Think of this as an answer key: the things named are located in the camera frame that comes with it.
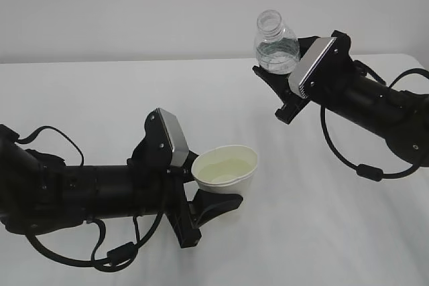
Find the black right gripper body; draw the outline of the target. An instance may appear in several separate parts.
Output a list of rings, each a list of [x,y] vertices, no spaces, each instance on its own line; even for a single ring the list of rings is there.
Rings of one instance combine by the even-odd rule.
[[[315,74],[305,86],[308,98],[300,98],[290,90],[282,108],[275,112],[284,122],[292,120],[312,101],[353,123],[363,123],[364,115],[349,94],[356,79],[356,69],[349,55],[351,38],[341,31],[334,31],[335,43],[318,65]]]

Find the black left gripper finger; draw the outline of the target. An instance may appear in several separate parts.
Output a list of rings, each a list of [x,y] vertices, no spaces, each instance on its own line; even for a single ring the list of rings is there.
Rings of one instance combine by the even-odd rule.
[[[192,166],[196,160],[196,158],[198,157],[198,154],[193,152],[193,151],[189,151],[188,152],[188,156],[184,162],[184,164],[181,167],[181,175],[182,175],[182,181],[183,182],[191,182],[194,181],[194,176],[192,175]]]
[[[239,194],[218,194],[198,189],[188,203],[193,227],[200,228],[207,222],[239,208],[243,197]]]

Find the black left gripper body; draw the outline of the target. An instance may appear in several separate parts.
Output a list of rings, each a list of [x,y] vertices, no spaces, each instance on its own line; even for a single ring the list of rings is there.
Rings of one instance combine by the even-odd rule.
[[[190,207],[184,191],[181,167],[170,165],[172,150],[157,109],[150,112],[144,123],[145,136],[127,160],[135,174],[142,179],[141,189],[156,192],[156,218],[147,234],[137,243],[143,246],[157,230],[163,216],[173,228],[180,248],[198,244],[201,232],[193,227]]]

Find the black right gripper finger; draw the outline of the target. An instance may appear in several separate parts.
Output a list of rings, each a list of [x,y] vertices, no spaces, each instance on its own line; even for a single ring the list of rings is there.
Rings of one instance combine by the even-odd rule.
[[[262,79],[279,98],[287,98],[290,95],[288,82],[289,74],[273,74],[261,66],[252,67],[252,71]]]
[[[300,49],[300,56],[303,57],[309,50],[312,44],[319,38],[319,36],[310,36],[305,38],[298,38],[298,45]]]

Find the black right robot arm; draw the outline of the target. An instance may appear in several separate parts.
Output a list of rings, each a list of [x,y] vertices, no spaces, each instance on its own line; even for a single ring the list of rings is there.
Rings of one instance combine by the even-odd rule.
[[[427,94],[387,86],[370,67],[350,57],[351,39],[341,31],[298,42],[301,75],[276,75],[253,67],[282,101],[275,113],[280,121],[291,123],[314,102],[381,137],[400,159],[428,167]]]

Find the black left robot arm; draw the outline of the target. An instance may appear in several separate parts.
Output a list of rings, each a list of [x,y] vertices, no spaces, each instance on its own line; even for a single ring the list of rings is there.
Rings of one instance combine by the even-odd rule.
[[[193,180],[196,154],[189,150],[175,115],[157,108],[144,123],[145,135],[124,165],[66,165],[61,157],[28,149],[36,138],[21,138],[1,127],[1,221],[9,232],[41,235],[86,220],[160,214],[182,248],[198,244],[200,227],[236,210],[240,194],[198,190],[192,200],[184,186]]]

